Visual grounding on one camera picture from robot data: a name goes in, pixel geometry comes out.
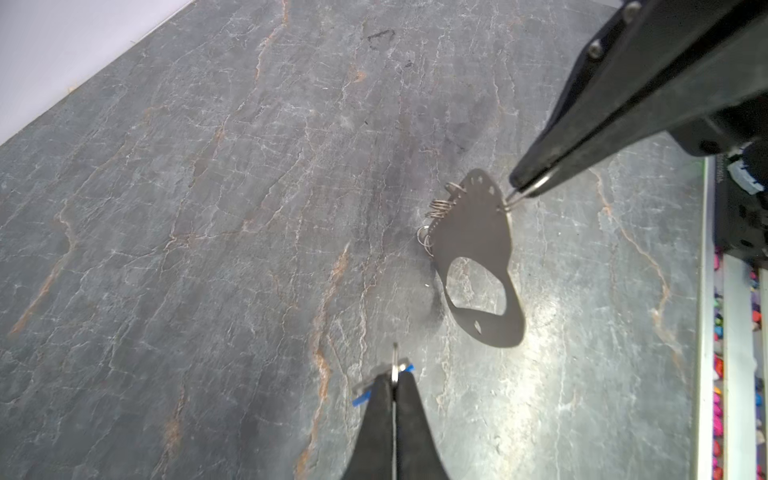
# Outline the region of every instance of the white wall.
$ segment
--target white wall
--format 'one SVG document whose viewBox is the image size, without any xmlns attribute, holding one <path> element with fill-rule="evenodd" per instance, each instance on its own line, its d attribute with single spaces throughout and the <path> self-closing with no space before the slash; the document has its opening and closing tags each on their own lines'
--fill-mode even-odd
<svg viewBox="0 0 768 480">
<path fill-rule="evenodd" d="M 191 0 L 0 0 L 0 144 Z"/>
</svg>

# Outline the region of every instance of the blue plastic piece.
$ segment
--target blue plastic piece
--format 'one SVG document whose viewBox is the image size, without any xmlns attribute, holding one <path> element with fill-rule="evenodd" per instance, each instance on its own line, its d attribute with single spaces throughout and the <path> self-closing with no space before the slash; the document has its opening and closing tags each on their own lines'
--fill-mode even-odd
<svg viewBox="0 0 768 480">
<path fill-rule="evenodd" d="M 408 365 L 404 371 L 405 372 L 413 372 L 413 364 Z M 352 400 L 352 406 L 359 407 L 363 403 L 368 402 L 368 399 L 371 398 L 371 387 L 372 386 L 373 385 L 369 386 L 368 389 L 365 392 L 363 392 L 361 396 L 357 397 L 356 399 L 353 399 Z"/>
</svg>

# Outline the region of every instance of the gray marble surface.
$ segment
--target gray marble surface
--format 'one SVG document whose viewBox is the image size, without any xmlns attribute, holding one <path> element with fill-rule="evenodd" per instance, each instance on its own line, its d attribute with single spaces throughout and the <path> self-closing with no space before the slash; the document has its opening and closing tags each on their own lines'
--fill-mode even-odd
<svg viewBox="0 0 768 480">
<path fill-rule="evenodd" d="M 0 147 L 0 476 L 338 478 L 398 340 L 454 480 L 683 478 L 700 161 L 654 137 L 513 213 L 518 348 L 414 238 L 611 12 L 198 1 Z"/>
</svg>

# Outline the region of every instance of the diamond-shaped hole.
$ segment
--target diamond-shaped hole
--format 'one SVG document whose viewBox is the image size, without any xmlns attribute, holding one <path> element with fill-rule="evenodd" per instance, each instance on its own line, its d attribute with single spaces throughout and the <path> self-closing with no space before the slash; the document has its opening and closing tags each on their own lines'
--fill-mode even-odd
<svg viewBox="0 0 768 480">
<path fill-rule="evenodd" d="M 501 315 L 507 308 L 502 282 L 480 263 L 456 258 L 448 268 L 445 291 L 458 308 L 471 308 Z"/>
</svg>

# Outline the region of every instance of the metal plate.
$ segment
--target metal plate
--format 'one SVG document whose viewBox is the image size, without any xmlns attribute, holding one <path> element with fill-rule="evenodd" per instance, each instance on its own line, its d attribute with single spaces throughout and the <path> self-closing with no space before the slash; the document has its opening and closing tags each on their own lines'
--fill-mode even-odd
<svg viewBox="0 0 768 480">
<path fill-rule="evenodd" d="M 470 171 L 461 185 L 466 193 L 454 190 L 449 201 L 455 204 L 450 212 L 429 226 L 432 254 L 445 299 L 456 322 L 472 338 L 490 346 L 517 346 L 523 339 L 525 318 L 507 272 L 512 238 L 507 215 L 500 209 L 502 192 L 480 169 Z M 503 314 L 454 305 L 445 285 L 451 262 L 459 257 L 479 263 L 502 283 L 507 300 Z"/>
</svg>

